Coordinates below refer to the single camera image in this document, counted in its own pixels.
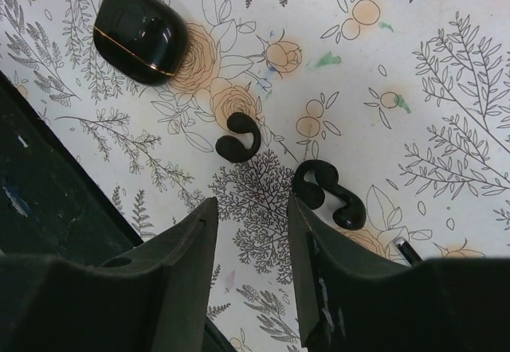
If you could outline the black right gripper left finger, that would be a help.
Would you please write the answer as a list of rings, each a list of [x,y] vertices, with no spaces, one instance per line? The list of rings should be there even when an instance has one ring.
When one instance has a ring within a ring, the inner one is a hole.
[[[199,351],[218,234],[207,198],[177,225],[99,267],[1,259],[4,351]]]

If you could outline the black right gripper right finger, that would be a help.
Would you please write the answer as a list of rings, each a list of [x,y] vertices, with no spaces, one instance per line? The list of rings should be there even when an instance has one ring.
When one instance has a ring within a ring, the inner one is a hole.
[[[387,260],[288,199],[300,341],[310,351],[506,351],[509,261]]]

